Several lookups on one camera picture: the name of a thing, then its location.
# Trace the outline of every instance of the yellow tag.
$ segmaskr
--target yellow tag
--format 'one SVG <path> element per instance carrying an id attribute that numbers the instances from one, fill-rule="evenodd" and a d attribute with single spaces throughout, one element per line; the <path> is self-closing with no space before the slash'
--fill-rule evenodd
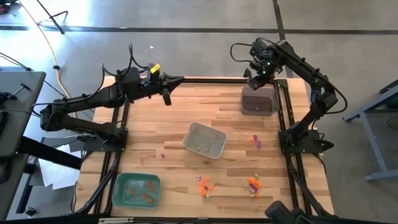
<path id="1" fill-rule="evenodd" d="M 160 65 L 159 64 L 156 64 L 155 66 L 153 66 L 151 69 L 150 69 L 150 72 L 153 74 L 153 73 L 155 73 L 156 71 L 158 71 L 160 69 Z"/>

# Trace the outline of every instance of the desk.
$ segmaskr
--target desk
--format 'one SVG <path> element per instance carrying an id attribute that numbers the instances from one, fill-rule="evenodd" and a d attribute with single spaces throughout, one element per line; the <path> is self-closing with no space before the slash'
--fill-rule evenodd
<path id="1" fill-rule="evenodd" d="M 113 82 L 114 78 L 107 77 L 104 86 Z M 288 79 L 288 84 L 294 117 L 298 121 L 309 110 L 304 82 L 292 78 Z M 239 102 L 245 86 L 183 83 L 171 94 L 172 106 L 165 106 L 161 96 L 130 105 L 129 136 L 119 174 L 158 175 L 162 183 L 161 196 L 154 210 L 113 207 L 111 216 L 264 218 L 264 210 L 275 200 L 281 200 L 292 209 L 285 158 L 280 153 L 277 135 L 278 114 L 270 117 L 241 114 Z M 285 111 L 285 100 L 282 102 Z M 112 115 L 112 109 L 97 108 L 94 122 L 111 121 Z M 182 139 L 193 121 L 227 133 L 228 140 L 219 159 L 209 159 L 184 148 Z M 254 134 L 263 142 L 261 150 L 248 140 Z M 75 210 L 83 206 L 97 187 L 103 158 L 103 152 L 93 152 L 83 163 L 76 187 Z M 311 154 L 303 154 L 303 164 L 309 189 L 325 210 L 333 213 L 322 164 Z M 259 199 L 249 198 L 243 189 L 246 180 L 254 174 L 260 176 L 263 185 Z M 200 195 L 198 176 L 208 176 L 210 184 L 215 186 L 209 201 Z M 104 190 L 102 209 L 108 187 Z M 301 192 L 298 198 L 303 208 Z"/>

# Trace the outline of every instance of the white paper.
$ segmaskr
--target white paper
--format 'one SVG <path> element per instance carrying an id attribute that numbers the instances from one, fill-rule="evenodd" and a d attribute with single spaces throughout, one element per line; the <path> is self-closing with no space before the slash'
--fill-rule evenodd
<path id="1" fill-rule="evenodd" d="M 80 151 L 70 152 L 69 145 L 57 148 L 76 157 L 81 157 Z M 44 186 L 52 184 L 53 190 L 75 185 L 79 178 L 80 170 L 54 164 L 43 159 L 39 159 L 40 170 L 42 171 Z"/>

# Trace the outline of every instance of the yellow cable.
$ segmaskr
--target yellow cable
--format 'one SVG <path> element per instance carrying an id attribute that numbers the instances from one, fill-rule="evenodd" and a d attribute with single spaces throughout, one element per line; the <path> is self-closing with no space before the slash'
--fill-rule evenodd
<path id="1" fill-rule="evenodd" d="M 43 37 L 44 37 L 45 41 L 47 42 L 47 45 L 50 47 L 51 54 L 52 54 L 52 60 L 54 61 L 54 65 L 55 65 L 55 66 L 58 66 L 58 65 L 57 65 L 57 59 L 55 58 L 54 51 L 53 51 L 53 49 L 52 49 L 52 47 L 51 47 L 51 44 L 50 44 L 50 42 L 49 42 L 47 36 L 44 34 L 42 28 L 40 28 L 40 26 L 36 23 L 35 19 L 33 19 L 32 15 L 29 13 L 29 11 L 25 8 L 25 6 L 23 5 L 23 3 L 22 3 L 21 0 L 19 0 L 19 3 L 20 3 L 21 6 L 25 9 L 26 13 L 28 13 L 29 17 L 32 19 L 32 21 L 33 21 L 34 24 L 37 26 L 37 28 L 39 28 L 39 31 L 43 34 Z M 55 69 L 55 73 L 57 74 L 57 81 L 58 81 L 58 84 L 61 86 L 61 88 L 62 88 L 63 92 L 65 93 L 65 95 L 66 95 L 68 98 L 70 98 L 67 89 L 64 87 L 64 85 L 62 85 L 62 82 L 61 82 L 61 79 L 60 79 L 60 74 L 58 73 L 58 69 Z"/>

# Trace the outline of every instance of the gray metal stand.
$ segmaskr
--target gray metal stand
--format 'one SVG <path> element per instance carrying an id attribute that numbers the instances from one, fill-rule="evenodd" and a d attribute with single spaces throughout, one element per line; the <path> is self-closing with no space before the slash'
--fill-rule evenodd
<path id="1" fill-rule="evenodd" d="M 383 156 L 388 151 L 398 150 L 398 131 L 391 129 L 387 123 L 388 119 L 398 116 L 398 110 L 375 110 L 396 97 L 398 97 L 398 85 L 394 87 L 390 86 L 389 90 L 383 91 L 373 102 L 343 117 L 343 120 L 347 123 L 351 122 L 354 118 L 361 118 L 374 155 L 376 156 L 381 171 L 366 175 L 365 179 L 367 181 L 398 177 L 398 169 L 389 170 L 386 166 L 384 158 L 391 159 L 391 157 Z"/>

